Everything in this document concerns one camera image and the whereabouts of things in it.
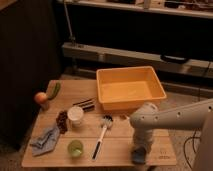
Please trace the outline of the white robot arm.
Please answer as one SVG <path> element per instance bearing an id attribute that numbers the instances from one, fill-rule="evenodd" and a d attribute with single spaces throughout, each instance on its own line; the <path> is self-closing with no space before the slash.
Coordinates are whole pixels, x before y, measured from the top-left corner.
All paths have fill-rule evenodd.
<path id="1" fill-rule="evenodd" d="M 134 129 L 131 161 L 145 164 L 153 144 L 154 129 L 200 130 L 192 171 L 213 171 L 213 98 L 159 111 L 146 102 L 129 117 Z"/>

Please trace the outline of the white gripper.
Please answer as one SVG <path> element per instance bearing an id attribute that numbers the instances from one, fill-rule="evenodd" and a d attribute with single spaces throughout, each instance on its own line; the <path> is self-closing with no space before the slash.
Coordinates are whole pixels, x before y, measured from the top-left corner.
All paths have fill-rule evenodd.
<path id="1" fill-rule="evenodd" d="M 151 150 L 153 144 L 153 131 L 149 129 L 135 129 L 133 133 L 133 142 L 137 147 L 143 147 L 147 151 Z"/>

